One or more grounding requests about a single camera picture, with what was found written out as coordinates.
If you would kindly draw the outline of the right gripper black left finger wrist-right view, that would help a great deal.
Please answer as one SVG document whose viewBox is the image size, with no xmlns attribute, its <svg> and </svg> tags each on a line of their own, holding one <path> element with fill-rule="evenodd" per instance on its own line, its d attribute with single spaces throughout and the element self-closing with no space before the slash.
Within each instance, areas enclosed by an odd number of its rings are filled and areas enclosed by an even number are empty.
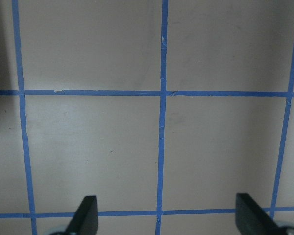
<svg viewBox="0 0 294 235">
<path fill-rule="evenodd" d="M 85 196 L 73 218 L 63 231 L 55 231 L 51 235 L 96 235 L 98 231 L 97 197 Z"/>
</svg>

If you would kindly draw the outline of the right gripper black right finger wrist-right view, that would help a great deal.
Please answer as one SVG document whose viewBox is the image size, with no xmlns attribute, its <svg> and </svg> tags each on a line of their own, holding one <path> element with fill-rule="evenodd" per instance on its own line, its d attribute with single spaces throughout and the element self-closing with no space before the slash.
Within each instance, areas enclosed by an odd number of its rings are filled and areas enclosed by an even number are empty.
<svg viewBox="0 0 294 235">
<path fill-rule="evenodd" d="M 236 194 L 236 227 L 242 235 L 294 235 L 294 226 L 277 225 L 247 193 Z"/>
</svg>

